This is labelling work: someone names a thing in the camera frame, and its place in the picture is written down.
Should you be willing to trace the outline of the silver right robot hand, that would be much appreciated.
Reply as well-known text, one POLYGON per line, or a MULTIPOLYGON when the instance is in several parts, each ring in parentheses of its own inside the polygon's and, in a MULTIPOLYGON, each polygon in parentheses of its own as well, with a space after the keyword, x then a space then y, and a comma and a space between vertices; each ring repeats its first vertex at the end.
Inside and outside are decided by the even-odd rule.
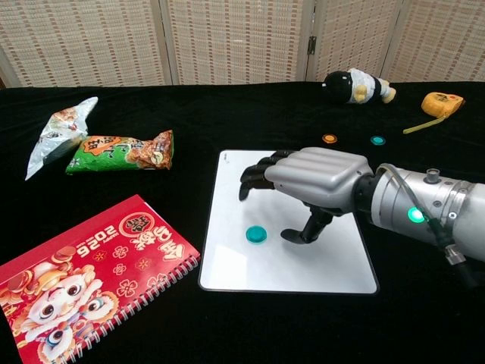
POLYGON ((249 192, 276 190, 309 207, 310 217, 302 231, 285 229, 280 236, 294 244, 309 244, 319 238, 333 217, 355 212, 355 191, 374 172, 366 157, 320 147, 299 151, 277 150, 247 167, 239 181, 239 200, 249 192))

